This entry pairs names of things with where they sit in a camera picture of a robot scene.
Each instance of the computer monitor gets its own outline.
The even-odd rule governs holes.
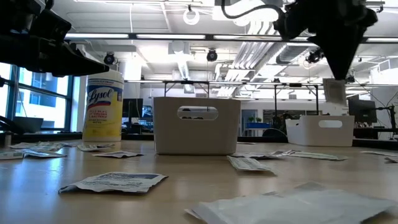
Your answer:
[[[355,116],[355,122],[376,123],[376,104],[371,100],[348,100],[349,115]]]
[[[144,100],[139,99],[123,99],[123,118],[141,118],[142,104]]]

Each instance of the desk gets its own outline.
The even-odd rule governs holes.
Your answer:
[[[354,137],[366,139],[379,139],[379,133],[393,133],[392,128],[354,128]]]
[[[123,141],[115,150],[142,152],[127,159],[94,157],[75,148],[68,157],[0,162],[0,223],[201,223],[184,208],[197,202],[287,190],[308,181],[331,189],[398,200],[398,165],[364,148],[302,147],[284,143],[238,145],[239,152],[302,150],[348,156],[341,162],[298,157],[262,161],[280,172],[236,172],[225,156],[156,156],[154,142]],[[111,171],[169,175],[147,195],[57,193],[60,187]],[[398,208],[365,223],[398,223]]]

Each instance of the ceiling light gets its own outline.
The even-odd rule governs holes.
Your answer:
[[[398,43],[398,38],[371,37],[371,38],[368,38],[366,42],[368,42],[368,43],[378,43],[378,42]]]
[[[192,6],[201,6],[201,2],[195,2],[195,1],[161,1],[161,0],[142,0],[142,1],[136,1],[136,0],[75,0],[75,2],[99,2],[99,3],[107,3],[107,4],[168,4],[168,5],[173,5],[173,4],[191,4]]]
[[[318,47],[318,45],[313,43],[286,43],[289,47]]]
[[[195,16],[192,19],[188,18],[188,13],[190,12],[188,9],[185,10],[184,14],[182,15],[182,19],[184,20],[184,22],[188,25],[196,25],[199,22],[200,19],[200,15],[199,15],[199,11],[197,11],[196,9],[192,9],[191,10],[193,13],[195,13]]]
[[[185,34],[137,34],[137,39],[158,39],[158,40],[203,40],[205,35],[185,35]]]
[[[129,34],[67,34],[65,39],[128,39]]]
[[[309,43],[308,37],[296,37],[292,42]],[[215,40],[240,40],[240,41],[266,41],[266,42],[289,42],[284,41],[278,35],[214,35]]]
[[[209,84],[242,85],[243,82],[209,82]]]
[[[215,40],[246,40],[246,41],[270,41],[280,42],[282,38],[280,36],[269,36],[269,35],[215,35]]]
[[[163,83],[163,81],[158,80],[129,80],[128,83]]]

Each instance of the bin handle cutout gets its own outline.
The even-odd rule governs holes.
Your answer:
[[[180,119],[195,121],[214,121],[218,117],[218,110],[212,106],[181,106],[177,110]]]
[[[322,120],[318,122],[321,128],[341,128],[343,127],[343,122],[338,120]]]

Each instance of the security camera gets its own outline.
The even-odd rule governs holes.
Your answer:
[[[207,53],[207,61],[208,62],[215,62],[217,60],[217,53],[216,50],[210,49]]]
[[[107,52],[104,58],[104,63],[107,65],[114,65],[116,63],[116,59],[114,57],[114,52]]]

